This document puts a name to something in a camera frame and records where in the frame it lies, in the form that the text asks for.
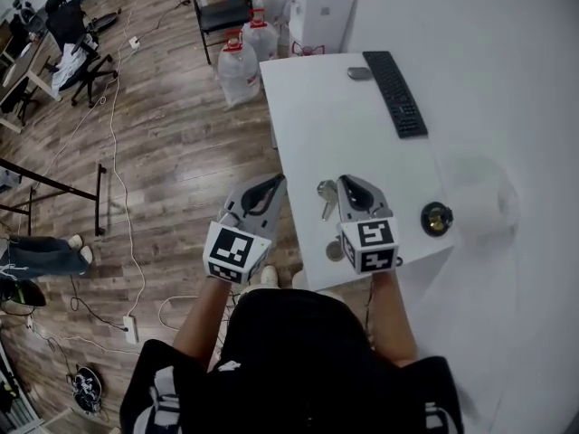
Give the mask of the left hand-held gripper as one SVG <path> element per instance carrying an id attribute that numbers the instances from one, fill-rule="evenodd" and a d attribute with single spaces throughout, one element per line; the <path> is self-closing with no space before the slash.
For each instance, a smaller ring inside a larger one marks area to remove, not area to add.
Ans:
<path id="1" fill-rule="evenodd" d="M 208 276 L 242 285 L 259 270 L 274 244 L 286 186 L 284 174 L 265 174 L 233 189 L 209 226 L 203 252 Z"/>

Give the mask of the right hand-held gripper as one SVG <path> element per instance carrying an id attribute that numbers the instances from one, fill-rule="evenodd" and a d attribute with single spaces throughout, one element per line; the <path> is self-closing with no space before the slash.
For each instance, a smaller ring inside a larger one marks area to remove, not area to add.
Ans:
<path id="1" fill-rule="evenodd" d="M 373 274 L 401 265 L 398 223 L 384 193 L 353 175 L 337 179 L 342 250 L 356 274 Z M 358 221 L 358 218 L 380 218 Z"/>

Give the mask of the small metal part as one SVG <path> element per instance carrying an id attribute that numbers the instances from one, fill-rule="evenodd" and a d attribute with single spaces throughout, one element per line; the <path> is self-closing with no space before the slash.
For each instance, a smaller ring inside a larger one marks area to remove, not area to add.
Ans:
<path id="1" fill-rule="evenodd" d="M 325 201 L 322 211 L 322 220 L 325 222 L 329 219 L 338 202 L 337 184 L 333 180 L 321 181 L 318 184 L 317 191 L 318 195 Z"/>

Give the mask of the person's right forearm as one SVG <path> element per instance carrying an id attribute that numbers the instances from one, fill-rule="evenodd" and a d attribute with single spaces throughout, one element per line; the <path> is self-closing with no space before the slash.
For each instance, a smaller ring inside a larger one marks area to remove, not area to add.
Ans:
<path id="1" fill-rule="evenodd" d="M 398 367 L 418 359 L 418 351 L 394 271 L 372 276 L 370 321 L 375 350 Z"/>

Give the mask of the person's left forearm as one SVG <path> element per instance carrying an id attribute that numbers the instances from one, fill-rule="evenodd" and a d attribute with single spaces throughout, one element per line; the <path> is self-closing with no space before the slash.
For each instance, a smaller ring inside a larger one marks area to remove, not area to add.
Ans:
<path id="1" fill-rule="evenodd" d="M 207 279 L 178 330 L 173 347 L 209 368 L 219 335 L 232 284 L 217 278 Z"/>

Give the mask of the black brass round object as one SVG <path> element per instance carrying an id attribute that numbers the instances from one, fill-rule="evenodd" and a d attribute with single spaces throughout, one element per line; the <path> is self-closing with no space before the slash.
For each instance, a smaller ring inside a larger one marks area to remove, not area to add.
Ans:
<path id="1" fill-rule="evenodd" d="M 440 202 L 427 203 L 421 211 L 420 222 L 424 232 L 440 238 L 451 228 L 454 217 L 451 208 Z"/>

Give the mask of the black keyboard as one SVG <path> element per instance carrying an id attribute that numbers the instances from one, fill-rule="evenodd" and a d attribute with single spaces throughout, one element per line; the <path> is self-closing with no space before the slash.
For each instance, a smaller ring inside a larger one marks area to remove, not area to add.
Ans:
<path id="1" fill-rule="evenodd" d="M 401 139 L 427 137 L 428 129 L 405 78 L 388 51 L 362 53 Z"/>

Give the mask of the water jugs with red caps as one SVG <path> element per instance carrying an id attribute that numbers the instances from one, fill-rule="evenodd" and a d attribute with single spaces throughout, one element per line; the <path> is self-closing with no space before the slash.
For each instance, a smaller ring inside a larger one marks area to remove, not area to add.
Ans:
<path id="1" fill-rule="evenodd" d="M 217 64 L 217 78 L 229 108 L 255 99 L 261 89 L 255 50 L 246 44 L 241 30 L 228 31 Z"/>

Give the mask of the person's black printed shirt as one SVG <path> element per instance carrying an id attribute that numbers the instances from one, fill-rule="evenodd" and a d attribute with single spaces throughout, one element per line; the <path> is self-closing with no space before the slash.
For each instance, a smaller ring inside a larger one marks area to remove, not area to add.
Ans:
<path id="1" fill-rule="evenodd" d="M 205 370 L 157 340 L 121 404 L 122 434 L 464 434 L 447 361 L 398 367 L 331 297 L 257 289 Z"/>

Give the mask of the black folding chair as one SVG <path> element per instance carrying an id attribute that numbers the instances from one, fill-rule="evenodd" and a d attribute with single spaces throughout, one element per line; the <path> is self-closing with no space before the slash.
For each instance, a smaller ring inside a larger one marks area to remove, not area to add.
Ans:
<path id="1" fill-rule="evenodd" d="M 209 55 L 209 44 L 205 36 L 249 22 L 252 0 L 223 0 L 222 2 L 200 6 L 198 0 L 192 0 L 199 32 L 208 65 L 212 65 Z"/>

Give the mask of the white cardboard box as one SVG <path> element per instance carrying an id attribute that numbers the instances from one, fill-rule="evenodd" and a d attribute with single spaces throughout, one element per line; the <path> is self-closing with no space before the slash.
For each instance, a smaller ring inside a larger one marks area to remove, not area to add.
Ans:
<path id="1" fill-rule="evenodd" d="M 324 54 L 340 52 L 354 0 L 291 0 L 289 47 L 294 41 Z"/>

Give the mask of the white cloth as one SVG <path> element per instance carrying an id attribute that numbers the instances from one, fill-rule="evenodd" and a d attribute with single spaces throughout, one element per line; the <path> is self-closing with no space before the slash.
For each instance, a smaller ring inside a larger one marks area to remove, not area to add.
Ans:
<path id="1" fill-rule="evenodd" d="M 52 74 L 53 90 L 59 90 L 87 60 L 87 53 L 82 48 L 76 52 L 72 52 L 73 49 L 74 45 L 71 43 L 64 45 L 61 61 L 56 65 L 56 71 Z"/>

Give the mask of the black elongated floor object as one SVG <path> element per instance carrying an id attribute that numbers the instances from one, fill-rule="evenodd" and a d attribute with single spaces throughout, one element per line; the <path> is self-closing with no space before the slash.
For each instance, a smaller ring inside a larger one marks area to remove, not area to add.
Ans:
<path id="1" fill-rule="evenodd" d="M 92 18 L 90 20 L 91 30 L 96 33 L 101 33 L 107 30 L 118 21 L 121 13 L 122 9 L 119 8 L 116 12 L 104 14 L 103 16 L 97 18 Z"/>

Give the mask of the black green curved object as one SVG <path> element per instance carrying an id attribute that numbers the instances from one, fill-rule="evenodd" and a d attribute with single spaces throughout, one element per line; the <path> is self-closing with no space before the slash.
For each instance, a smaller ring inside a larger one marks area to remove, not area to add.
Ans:
<path id="1" fill-rule="evenodd" d="M 13 281 L 0 278 L 0 302 L 14 302 L 29 307 L 45 307 L 46 299 L 31 280 Z"/>

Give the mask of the black white printed bag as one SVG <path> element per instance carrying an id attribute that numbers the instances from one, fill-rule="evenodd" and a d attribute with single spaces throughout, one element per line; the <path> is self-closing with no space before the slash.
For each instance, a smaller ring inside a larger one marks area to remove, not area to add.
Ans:
<path id="1" fill-rule="evenodd" d="M 100 377 L 91 368 L 77 365 L 76 372 L 67 375 L 67 381 L 79 408 L 86 414 L 98 415 L 102 396 Z"/>

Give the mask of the black office chair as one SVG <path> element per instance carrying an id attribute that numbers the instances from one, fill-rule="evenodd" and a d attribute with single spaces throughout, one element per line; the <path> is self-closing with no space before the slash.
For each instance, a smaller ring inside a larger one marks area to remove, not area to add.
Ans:
<path id="1" fill-rule="evenodd" d="M 111 76 L 116 80 L 119 73 L 115 69 L 103 70 L 105 63 L 112 63 L 111 54 L 101 54 L 98 36 L 84 23 L 85 12 L 81 8 L 78 0 L 48 0 L 44 7 L 47 18 L 45 26 L 48 33 L 52 36 L 61 52 L 66 43 L 74 45 L 72 52 L 82 48 L 87 53 L 87 60 L 83 65 L 69 78 L 64 85 L 58 90 L 62 92 L 70 89 L 74 85 L 78 88 L 71 97 L 71 104 L 75 107 L 78 104 L 78 97 L 83 90 L 87 92 L 88 105 L 90 108 L 96 106 L 93 98 L 93 85 L 96 79 Z M 49 60 L 44 64 L 51 75 L 56 71 L 56 65 Z"/>

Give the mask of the dark-top desk white legs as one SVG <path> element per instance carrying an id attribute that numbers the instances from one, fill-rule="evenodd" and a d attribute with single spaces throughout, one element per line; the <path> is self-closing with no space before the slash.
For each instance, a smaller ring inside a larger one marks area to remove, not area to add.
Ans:
<path id="1" fill-rule="evenodd" d="M 40 55 L 40 50 L 44 45 L 45 37 L 41 37 L 30 43 L 31 48 L 21 57 L 17 58 L 6 75 L 0 80 L 0 126 L 4 126 L 16 134 L 21 134 L 24 127 L 18 125 L 7 118 L 2 112 L 2 106 L 9 100 L 14 90 L 24 82 L 29 80 L 33 85 L 42 90 L 54 101 L 62 100 L 58 90 L 51 87 L 49 83 L 40 77 L 40 71 L 34 68 L 34 65 Z"/>

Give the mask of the black metal stand frame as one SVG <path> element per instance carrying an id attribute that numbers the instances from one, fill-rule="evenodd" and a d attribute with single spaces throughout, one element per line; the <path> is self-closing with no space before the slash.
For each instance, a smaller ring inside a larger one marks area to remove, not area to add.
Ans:
<path id="1" fill-rule="evenodd" d="M 104 229 L 100 227 L 100 197 L 101 197 L 101 180 L 102 176 L 107 173 L 107 169 L 102 164 L 97 163 L 96 188 L 94 193 L 88 193 L 73 186 L 69 186 L 67 184 L 55 181 L 46 176 L 39 175 L 5 159 L 0 158 L 0 166 L 7 171 L 16 173 L 21 177 L 29 178 L 34 182 L 36 182 L 37 184 L 44 184 L 53 189 L 52 193 L 48 193 L 42 196 L 36 196 L 35 195 L 36 191 L 33 188 L 30 188 L 27 200 L 21 203 L 13 204 L 12 206 L 0 203 L 0 210 L 16 213 L 26 217 L 27 220 L 26 228 L 28 236 L 32 235 L 33 205 L 35 203 L 40 203 L 65 194 L 72 194 L 76 197 L 94 203 L 94 234 L 96 236 L 101 236 L 104 234 L 105 232 Z"/>

